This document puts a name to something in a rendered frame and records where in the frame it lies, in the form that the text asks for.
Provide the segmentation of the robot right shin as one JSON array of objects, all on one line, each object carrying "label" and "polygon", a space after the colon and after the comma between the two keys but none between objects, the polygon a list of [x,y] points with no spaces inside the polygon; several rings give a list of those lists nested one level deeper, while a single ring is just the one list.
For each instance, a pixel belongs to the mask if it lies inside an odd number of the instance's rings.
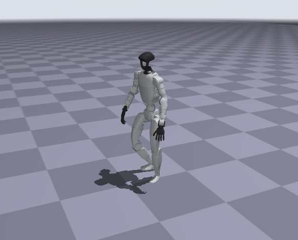
[{"label": "robot right shin", "polygon": [[[133,148],[133,147],[132,147]],[[134,148],[133,148],[134,149]],[[149,164],[153,165],[152,158],[150,157],[150,153],[147,151],[147,149],[143,146],[142,149],[134,151],[141,156],[144,160],[146,160]]]}]

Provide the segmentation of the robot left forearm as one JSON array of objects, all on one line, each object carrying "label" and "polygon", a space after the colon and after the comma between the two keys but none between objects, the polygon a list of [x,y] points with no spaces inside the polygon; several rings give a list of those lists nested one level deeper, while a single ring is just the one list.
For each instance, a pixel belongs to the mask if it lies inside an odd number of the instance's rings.
[{"label": "robot left forearm", "polygon": [[159,125],[160,126],[164,126],[164,122],[165,122],[165,119],[166,119],[166,112],[168,110],[168,103],[167,103],[167,100],[165,98],[162,98],[160,100],[160,104],[161,106],[159,107],[160,109],[160,116],[159,116]]}]

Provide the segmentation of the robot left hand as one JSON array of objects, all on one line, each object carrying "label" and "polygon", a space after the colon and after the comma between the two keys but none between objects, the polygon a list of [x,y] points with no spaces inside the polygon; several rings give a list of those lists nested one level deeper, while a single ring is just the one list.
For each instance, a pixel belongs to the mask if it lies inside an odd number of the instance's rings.
[{"label": "robot left hand", "polygon": [[158,121],[158,128],[156,129],[156,131],[153,133],[153,136],[156,134],[156,138],[155,140],[157,140],[158,137],[158,141],[162,141],[162,137],[163,137],[163,141],[164,141],[164,127],[165,127],[165,121],[164,121],[164,126],[163,125],[159,125],[160,120]]}]

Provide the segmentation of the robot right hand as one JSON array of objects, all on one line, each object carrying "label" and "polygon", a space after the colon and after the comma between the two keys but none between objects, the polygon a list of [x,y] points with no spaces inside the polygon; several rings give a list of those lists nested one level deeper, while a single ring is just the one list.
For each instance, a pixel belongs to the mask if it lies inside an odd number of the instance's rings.
[{"label": "robot right hand", "polygon": [[122,113],[121,113],[121,123],[124,124],[124,125],[125,125],[125,122],[126,122],[126,121],[124,120],[124,116],[125,116],[125,113],[128,111],[127,108],[128,108],[128,107],[125,105],[125,106],[123,107],[123,109],[122,109]]}]

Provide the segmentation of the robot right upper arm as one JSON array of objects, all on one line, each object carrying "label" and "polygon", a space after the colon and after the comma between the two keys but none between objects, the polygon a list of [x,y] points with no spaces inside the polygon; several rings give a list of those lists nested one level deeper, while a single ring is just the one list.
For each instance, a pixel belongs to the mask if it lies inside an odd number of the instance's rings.
[{"label": "robot right upper arm", "polygon": [[139,90],[138,90],[138,87],[139,87],[138,74],[139,74],[140,71],[136,71],[134,73],[133,87],[130,89],[130,93],[132,93],[133,95],[136,95],[139,92]]}]

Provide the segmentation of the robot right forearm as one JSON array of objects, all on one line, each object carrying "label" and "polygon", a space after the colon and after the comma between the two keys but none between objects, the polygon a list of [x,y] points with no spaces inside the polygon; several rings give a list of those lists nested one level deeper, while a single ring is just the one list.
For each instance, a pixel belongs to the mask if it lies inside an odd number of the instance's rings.
[{"label": "robot right forearm", "polygon": [[[130,90],[131,90],[131,88],[130,88]],[[129,109],[129,106],[131,105],[134,97],[135,97],[134,94],[130,93],[130,91],[129,91],[128,97],[127,97],[127,99],[125,101],[125,104],[123,105],[123,108],[124,108],[124,106],[127,106],[127,109]]]}]

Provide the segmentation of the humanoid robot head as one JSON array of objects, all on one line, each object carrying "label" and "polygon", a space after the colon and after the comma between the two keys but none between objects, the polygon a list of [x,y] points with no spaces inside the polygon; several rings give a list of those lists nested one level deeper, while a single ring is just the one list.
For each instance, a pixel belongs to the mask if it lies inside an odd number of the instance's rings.
[{"label": "humanoid robot head", "polygon": [[[144,52],[138,58],[140,59],[141,68],[143,70],[145,70],[143,72],[145,75],[151,74],[151,72],[155,73],[152,70],[151,66],[148,66],[149,65],[149,62],[155,59],[155,56],[151,52]],[[143,62],[146,62],[146,66],[143,66]],[[148,73],[148,71],[151,71],[151,72]]]}]

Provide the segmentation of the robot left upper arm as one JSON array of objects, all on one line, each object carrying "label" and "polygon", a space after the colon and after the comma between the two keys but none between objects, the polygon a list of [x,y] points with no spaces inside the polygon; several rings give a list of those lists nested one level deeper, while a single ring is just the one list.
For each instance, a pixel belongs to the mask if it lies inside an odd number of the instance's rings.
[{"label": "robot left upper arm", "polygon": [[[155,75],[153,78],[153,84],[156,86],[158,94],[161,96],[161,99],[166,99],[168,103],[167,94],[164,87],[164,80],[162,77]],[[161,105],[161,99],[159,99],[159,104]]]}]

